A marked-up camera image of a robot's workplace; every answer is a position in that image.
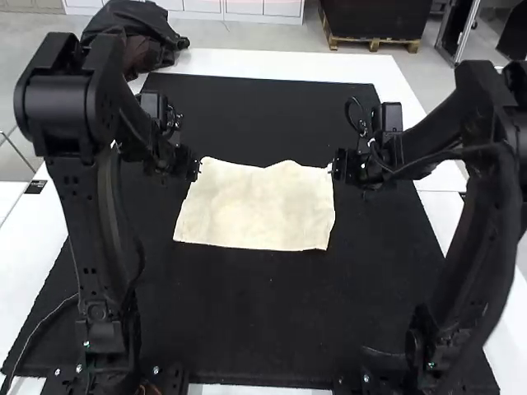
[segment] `wrinkled cloth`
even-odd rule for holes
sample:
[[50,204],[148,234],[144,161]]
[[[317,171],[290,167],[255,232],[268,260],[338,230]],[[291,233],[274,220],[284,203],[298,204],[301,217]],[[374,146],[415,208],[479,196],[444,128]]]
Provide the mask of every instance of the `wrinkled cloth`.
[[326,169],[286,160],[268,168],[203,158],[174,240],[241,249],[328,248],[335,222]]

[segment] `black rubber mat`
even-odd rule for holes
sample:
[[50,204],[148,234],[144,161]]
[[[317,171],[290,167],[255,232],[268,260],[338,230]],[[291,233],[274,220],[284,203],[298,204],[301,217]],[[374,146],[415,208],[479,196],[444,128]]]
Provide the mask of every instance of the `black rubber mat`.
[[[145,90],[184,113],[183,141],[203,156],[266,166],[285,159],[326,166],[355,144],[343,105],[379,102],[369,85],[151,74]],[[125,206],[147,251],[138,287],[142,360],[180,361],[194,380],[328,387],[355,374],[362,345],[403,352],[414,305],[426,299],[442,255],[412,183],[366,196],[334,185],[336,222],[327,251],[223,249],[172,240],[185,183],[161,186],[140,165],[123,165]],[[57,259],[12,352],[36,322],[76,290],[68,247]],[[76,363],[66,312],[32,348],[21,372],[46,375]],[[483,353],[478,385],[497,391]]]

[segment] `gray floor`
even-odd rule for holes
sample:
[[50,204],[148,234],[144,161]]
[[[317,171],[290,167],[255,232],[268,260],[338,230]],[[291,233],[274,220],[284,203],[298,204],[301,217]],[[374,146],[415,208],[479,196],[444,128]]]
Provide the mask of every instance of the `gray floor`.
[[[308,0],[303,26],[277,26],[222,21],[170,21],[176,31],[187,35],[195,48],[262,49],[277,51],[330,52],[316,11],[316,2]],[[49,31],[71,31],[79,35],[89,16],[16,14],[0,12],[0,130],[9,131],[15,125],[12,112],[12,92],[21,71]],[[394,56],[410,86],[429,112],[455,87],[454,74],[434,50],[439,20],[429,21],[416,55],[399,46],[381,46],[382,54]],[[469,37],[465,58],[490,59],[496,65],[506,60],[496,52],[498,36],[485,23]],[[343,46],[340,53],[369,53],[365,45]],[[30,143],[18,130],[12,140],[33,165],[35,158]],[[30,179],[31,171],[8,144],[0,146],[0,180]]]

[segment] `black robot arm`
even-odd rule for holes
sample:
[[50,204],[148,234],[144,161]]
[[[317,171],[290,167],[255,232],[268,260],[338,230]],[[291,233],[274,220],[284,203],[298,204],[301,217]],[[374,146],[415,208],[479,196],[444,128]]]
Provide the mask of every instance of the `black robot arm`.
[[88,49],[73,34],[50,33],[15,90],[16,121],[45,158],[77,272],[85,376],[73,394],[95,386],[97,393],[134,394],[141,377],[134,286],[145,262],[120,196],[120,160],[189,181],[198,173],[198,160],[179,142],[181,115],[155,92],[133,95],[123,52],[117,36],[100,35]]
[[500,75],[490,62],[463,62],[455,80],[455,91],[406,131],[401,104],[373,109],[356,149],[338,150],[333,161],[335,179],[364,189],[420,179],[447,159],[463,160],[469,172],[443,271],[408,328],[408,369],[396,384],[408,394],[463,387],[463,369],[501,317],[525,232],[527,63],[511,63]]

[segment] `wooden pallet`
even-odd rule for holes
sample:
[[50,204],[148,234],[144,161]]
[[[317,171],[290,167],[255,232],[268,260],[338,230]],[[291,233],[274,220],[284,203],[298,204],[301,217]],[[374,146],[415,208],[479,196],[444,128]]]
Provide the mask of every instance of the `wooden pallet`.
[[419,50],[419,44],[421,43],[420,39],[391,39],[391,38],[357,38],[357,37],[339,37],[333,35],[331,28],[329,27],[328,18],[322,9],[322,6],[319,5],[319,15],[320,20],[322,21],[322,28],[326,34],[326,39],[328,40],[329,49],[336,51],[338,49],[339,43],[368,43],[370,45],[370,52],[377,52],[379,50],[379,44],[404,44],[409,53],[417,53]]

